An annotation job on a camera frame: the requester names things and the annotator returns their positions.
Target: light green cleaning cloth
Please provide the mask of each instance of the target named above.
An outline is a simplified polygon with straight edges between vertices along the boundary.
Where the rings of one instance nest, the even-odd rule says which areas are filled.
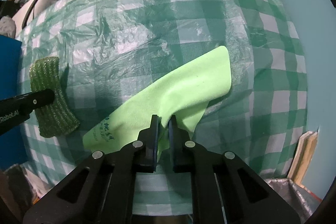
[[[58,64],[58,57],[45,57],[36,60],[29,70],[32,92],[51,89],[55,93],[52,104],[35,109],[40,135],[44,138],[67,135],[79,126],[79,121],[65,101],[59,82]]]
[[[153,114],[167,127],[175,114],[180,128],[190,135],[204,114],[210,100],[227,94],[231,87],[230,60],[226,47],[190,61],[161,77],[123,103],[113,113],[83,136],[91,151],[112,153],[135,141],[139,131],[148,128]],[[158,156],[169,148],[168,132],[159,136]]]

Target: silver rivet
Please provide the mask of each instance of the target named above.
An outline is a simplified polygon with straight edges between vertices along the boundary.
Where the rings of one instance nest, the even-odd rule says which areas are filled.
[[[103,152],[101,152],[101,151],[95,151],[95,152],[92,153],[92,157],[93,157],[94,159],[99,159],[99,158],[101,158],[102,156],[103,156]]]
[[[186,147],[194,147],[195,146],[195,143],[193,141],[186,141],[185,144],[184,144]]]
[[[228,151],[224,154],[225,158],[229,159],[229,160],[232,160],[235,158],[235,154],[231,151]]]
[[[143,142],[142,141],[135,141],[135,142],[133,142],[133,146],[134,147],[142,147],[143,146]]]

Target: plastic tablecloth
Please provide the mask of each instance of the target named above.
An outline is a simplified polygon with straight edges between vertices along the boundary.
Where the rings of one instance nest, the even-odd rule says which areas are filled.
[[[19,93],[30,92],[35,60],[58,56],[68,105],[81,122],[70,135],[50,139],[39,135],[34,113],[22,126],[25,166],[51,185],[90,154],[82,144],[88,130],[219,45],[229,51],[232,87],[209,103],[195,141],[235,152],[262,178],[284,177],[305,130],[305,58],[281,0],[59,0],[17,39]],[[174,174],[165,150],[154,174],[137,174],[133,213],[191,212],[190,175]]]

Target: glittery green scrubber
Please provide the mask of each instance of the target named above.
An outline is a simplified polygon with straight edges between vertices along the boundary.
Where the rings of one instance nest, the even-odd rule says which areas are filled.
[[[40,135],[45,138],[67,135],[73,132],[79,121],[70,111],[63,95],[58,75],[58,57],[45,57],[35,61],[29,71],[31,91],[52,89],[52,104],[35,110]]]

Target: white cushion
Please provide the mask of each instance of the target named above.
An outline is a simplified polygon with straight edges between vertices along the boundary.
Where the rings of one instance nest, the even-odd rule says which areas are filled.
[[[22,31],[22,22],[25,19],[26,13],[30,7],[30,5],[33,3],[34,0],[29,0],[25,5],[21,7],[21,9],[12,17],[12,19],[15,22],[16,25],[16,36]],[[27,25],[29,22],[31,22],[34,18],[37,17],[41,12],[43,12],[45,9],[47,9],[50,5],[56,3],[57,0],[38,0],[35,4],[35,7],[31,11],[28,20]]]

